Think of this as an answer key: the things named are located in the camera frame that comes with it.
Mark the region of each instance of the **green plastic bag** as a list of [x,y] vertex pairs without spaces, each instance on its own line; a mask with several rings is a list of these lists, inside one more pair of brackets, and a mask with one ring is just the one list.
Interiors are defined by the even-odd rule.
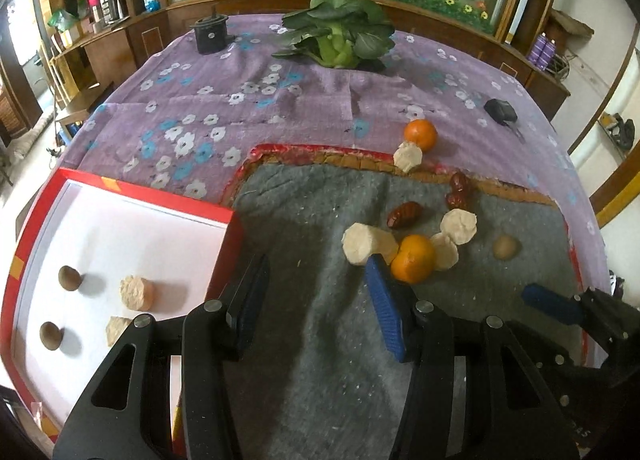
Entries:
[[60,8],[60,10],[57,10],[51,15],[51,18],[49,21],[47,21],[47,24],[49,26],[54,26],[58,30],[58,32],[64,32],[65,30],[69,30],[78,21],[78,18],[76,18],[72,14],[69,14],[63,8]]

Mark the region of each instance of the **black cylindrical object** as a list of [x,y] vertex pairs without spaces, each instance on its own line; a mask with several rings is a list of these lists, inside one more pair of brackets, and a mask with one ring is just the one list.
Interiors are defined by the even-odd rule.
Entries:
[[226,20],[228,16],[215,14],[192,25],[196,33],[196,46],[202,55],[220,52],[226,46]]

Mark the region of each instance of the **purple floral tablecloth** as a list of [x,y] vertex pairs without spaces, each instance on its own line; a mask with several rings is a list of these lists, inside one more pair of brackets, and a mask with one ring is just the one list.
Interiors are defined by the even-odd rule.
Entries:
[[[396,32],[386,71],[325,69],[276,59],[279,15],[233,16],[235,41],[201,56],[175,39],[92,115],[62,165],[217,202],[257,144],[331,144],[393,153],[409,120],[429,119],[430,164],[466,169],[553,198],[567,221],[585,286],[609,288],[604,242],[553,128],[513,78],[419,36]],[[509,101],[520,137],[482,109]]]

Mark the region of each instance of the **red date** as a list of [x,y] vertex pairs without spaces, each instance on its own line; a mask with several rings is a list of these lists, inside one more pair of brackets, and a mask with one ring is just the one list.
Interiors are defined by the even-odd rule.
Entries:
[[386,217],[386,226],[390,229],[402,229],[413,225],[422,214],[422,206],[418,202],[400,204]]
[[451,176],[449,185],[453,192],[468,194],[471,191],[471,183],[466,175],[461,171],[457,171]]
[[466,195],[461,191],[447,193],[444,199],[447,202],[447,207],[449,207],[450,210],[462,209],[465,211],[469,211],[469,204]]

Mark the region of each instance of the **green leafy vegetable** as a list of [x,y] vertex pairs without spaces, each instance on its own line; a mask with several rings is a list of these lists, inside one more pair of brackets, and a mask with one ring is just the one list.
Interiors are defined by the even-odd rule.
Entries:
[[290,31],[281,36],[284,47],[273,56],[303,54],[327,68],[356,68],[395,45],[393,25],[371,0],[311,0],[309,5],[282,17]]

